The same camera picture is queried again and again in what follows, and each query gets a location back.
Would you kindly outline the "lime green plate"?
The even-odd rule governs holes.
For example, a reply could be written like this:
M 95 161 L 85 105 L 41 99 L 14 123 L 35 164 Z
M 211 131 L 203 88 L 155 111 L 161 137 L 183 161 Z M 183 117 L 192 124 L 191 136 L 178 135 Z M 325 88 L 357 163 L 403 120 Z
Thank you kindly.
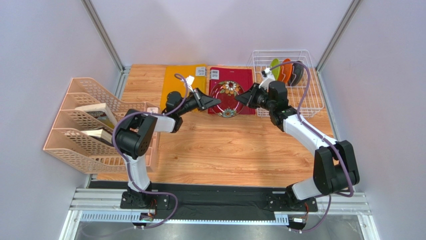
M 270 70 L 276 81 L 279 80 L 279 76 L 281 72 L 279 64 L 280 64 L 280 60 L 278 58 L 273 59 L 270 63 Z

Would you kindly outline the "red floral plate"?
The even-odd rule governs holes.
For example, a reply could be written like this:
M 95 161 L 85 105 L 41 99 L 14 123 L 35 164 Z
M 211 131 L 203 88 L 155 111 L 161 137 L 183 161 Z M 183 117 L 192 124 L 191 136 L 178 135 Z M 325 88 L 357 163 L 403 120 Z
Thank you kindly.
M 209 83 L 209 96 L 219 99 L 221 103 L 209 108 L 209 114 L 216 114 L 222 118 L 232 118 L 237 116 L 244 108 L 244 105 L 235 99 L 242 94 L 244 89 L 239 83 L 232 80 L 212 80 Z

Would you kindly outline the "orange file folder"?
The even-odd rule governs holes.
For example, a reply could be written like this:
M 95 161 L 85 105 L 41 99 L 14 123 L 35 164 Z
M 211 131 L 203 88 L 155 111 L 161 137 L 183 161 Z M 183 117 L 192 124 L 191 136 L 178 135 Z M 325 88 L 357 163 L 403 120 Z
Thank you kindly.
M 191 84 L 193 89 L 199 88 L 201 92 L 206 93 L 207 85 L 207 70 L 205 64 L 196 65 L 169 65 L 166 67 L 163 87 L 161 92 L 160 108 L 163 110 L 166 107 L 167 95 L 170 92 L 177 91 L 185 93 L 184 83 L 175 77 L 175 74 L 181 74 L 183 77 L 194 77 Z

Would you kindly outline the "red file folder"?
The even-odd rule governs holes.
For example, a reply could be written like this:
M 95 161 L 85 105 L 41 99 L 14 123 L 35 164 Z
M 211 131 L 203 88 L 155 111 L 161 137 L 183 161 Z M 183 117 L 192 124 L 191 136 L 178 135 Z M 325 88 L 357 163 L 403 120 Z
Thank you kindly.
M 243 88 L 244 92 L 249 90 L 253 85 L 253 71 L 251 69 L 238 69 L 238 68 L 220 68 L 212 67 L 210 69 L 210 82 L 212 80 L 220 81 L 235 81 Z M 256 111 L 244 105 L 243 110 L 239 113 L 241 115 L 254 115 Z

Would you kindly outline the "lower book in rack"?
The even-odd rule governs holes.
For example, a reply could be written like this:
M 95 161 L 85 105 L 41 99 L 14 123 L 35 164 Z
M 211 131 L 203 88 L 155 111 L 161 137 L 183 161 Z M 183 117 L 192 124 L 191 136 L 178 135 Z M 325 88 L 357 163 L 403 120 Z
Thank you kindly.
M 95 140 L 98 140 L 101 143 L 104 143 L 110 147 L 113 146 L 112 143 L 112 134 L 104 128 L 91 129 L 91 130 L 82 130 L 83 134 L 92 137 Z

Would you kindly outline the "upper book in rack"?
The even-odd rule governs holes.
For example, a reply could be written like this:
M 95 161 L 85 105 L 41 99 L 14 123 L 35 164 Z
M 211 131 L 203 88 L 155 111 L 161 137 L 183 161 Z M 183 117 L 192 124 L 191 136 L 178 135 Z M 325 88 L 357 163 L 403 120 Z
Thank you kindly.
M 106 103 L 97 103 L 76 107 L 75 110 L 83 111 L 111 129 L 118 123 L 113 112 Z

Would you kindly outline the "pink magazine file rack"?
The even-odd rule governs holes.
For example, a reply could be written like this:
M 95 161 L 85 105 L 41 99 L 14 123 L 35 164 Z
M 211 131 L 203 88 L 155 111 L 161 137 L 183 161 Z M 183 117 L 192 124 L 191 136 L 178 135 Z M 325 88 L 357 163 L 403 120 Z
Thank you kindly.
M 149 102 L 125 102 L 118 99 L 93 78 L 73 78 L 62 101 L 43 150 L 84 174 L 122 173 L 124 160 L 116 149 L 83 132 L 113 128 L 79 110 L 79 107 L 105 103 L 116 120 L 129 109 L 144 111 Z

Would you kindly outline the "orange plate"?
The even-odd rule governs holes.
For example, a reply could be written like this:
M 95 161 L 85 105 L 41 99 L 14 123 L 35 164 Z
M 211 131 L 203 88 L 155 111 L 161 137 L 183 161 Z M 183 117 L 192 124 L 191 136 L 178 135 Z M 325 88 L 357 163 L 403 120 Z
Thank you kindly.
M 293 64 L 290 58 L 286 58 L 282 61 L 282 65 L 279 67 L 278 81 L 288 83 L 292 77 Z

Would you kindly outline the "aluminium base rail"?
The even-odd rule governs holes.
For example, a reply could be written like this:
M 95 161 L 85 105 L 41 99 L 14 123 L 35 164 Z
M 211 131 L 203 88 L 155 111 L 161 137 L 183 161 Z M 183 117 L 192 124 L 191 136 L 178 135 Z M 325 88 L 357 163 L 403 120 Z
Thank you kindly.
M 146 202 L 124 182 L 78 188 L 60 239 L 337 239 L 380 238 L 366 196 L 338 194 L 284 204 L 279 187 L 155 183 Z

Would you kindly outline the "black base mat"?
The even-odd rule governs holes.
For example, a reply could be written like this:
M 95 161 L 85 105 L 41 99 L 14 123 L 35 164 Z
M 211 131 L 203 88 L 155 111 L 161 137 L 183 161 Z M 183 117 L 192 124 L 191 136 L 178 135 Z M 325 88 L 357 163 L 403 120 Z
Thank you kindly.
M 317 213 L 316 199 L 311 197 L 296 206 L 286 205 L 285 189 L 280 187 L 225 186 L 202 184 L 152 183 L 151 190 L 160 196 L 153 208 L 121 208 L 124 181 L 94 181 L 90 189 L 116 189 L 119 209 L 150 210 L 157 219 L 206 221 L 270 221 L 275 212 Z

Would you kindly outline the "book in rack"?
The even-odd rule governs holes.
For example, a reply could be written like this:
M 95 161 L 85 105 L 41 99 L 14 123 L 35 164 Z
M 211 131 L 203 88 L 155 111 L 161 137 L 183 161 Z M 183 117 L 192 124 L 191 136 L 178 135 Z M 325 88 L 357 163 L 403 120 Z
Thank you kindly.
M 104 143 L 110 147 L 113 146 L 112 143 L 112 134 L 104 128 L 91 129 L 91 130 L 82 130 L 83 134 L 92 137 L 95 140 L 98 140 L 101 143 Z
M 75 110 L 83 111 L 111 129 L 118 123 L 113 112 L 106 103 L 97 103 L 76 107 Z

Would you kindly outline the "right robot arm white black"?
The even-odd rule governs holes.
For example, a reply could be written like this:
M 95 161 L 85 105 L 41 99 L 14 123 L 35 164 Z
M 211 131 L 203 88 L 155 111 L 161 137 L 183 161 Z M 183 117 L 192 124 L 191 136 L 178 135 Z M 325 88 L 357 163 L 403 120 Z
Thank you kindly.
M 289 104 L 285 83 L 272 81 L 268 89 L 258 83 L 235 99 L 251 108 L 269 112 L 272 124 L 298 140 L 314 157 L 313 175 L 286 187 L 288 205 L 296 205 L 312 197 L 339 194 L 352 197 L 354 185 L 360 181 L 352 144 L 323 134 Z

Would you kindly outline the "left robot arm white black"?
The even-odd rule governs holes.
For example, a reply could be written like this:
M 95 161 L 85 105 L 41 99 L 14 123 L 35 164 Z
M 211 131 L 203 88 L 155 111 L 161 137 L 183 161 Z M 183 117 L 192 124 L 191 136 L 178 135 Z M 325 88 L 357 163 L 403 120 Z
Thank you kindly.
M 155 133 L 176 133 L 183 124 L 182 115 L 193 110 L 204 111 L 221 100 L 204 94 L 198 88 L 182 96 L 178 91 L 166 97 L 162 113 L 148 113 L 130 109 L 118 122 L 112 134 L 112 144 L 125 161 L 128 175 L 127 190 L 122 194 L 122 209 L 148 209 L 155 207 L 160 196 L 152 192 L 146 156 Z

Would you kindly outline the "dark grey plate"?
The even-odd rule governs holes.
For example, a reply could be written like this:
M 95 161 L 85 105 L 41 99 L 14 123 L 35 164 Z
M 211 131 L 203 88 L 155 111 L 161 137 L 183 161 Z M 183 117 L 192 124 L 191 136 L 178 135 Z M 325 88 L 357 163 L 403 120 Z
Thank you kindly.
M 292 72 L 289 81 L 287 82 L 287 85 L 289 87 L 294 87 L 299 84 L 299 82 L 303 78 L 304 74 L 304 67 L 302 66 L 301 61 L 296 61 L 292 64 Z

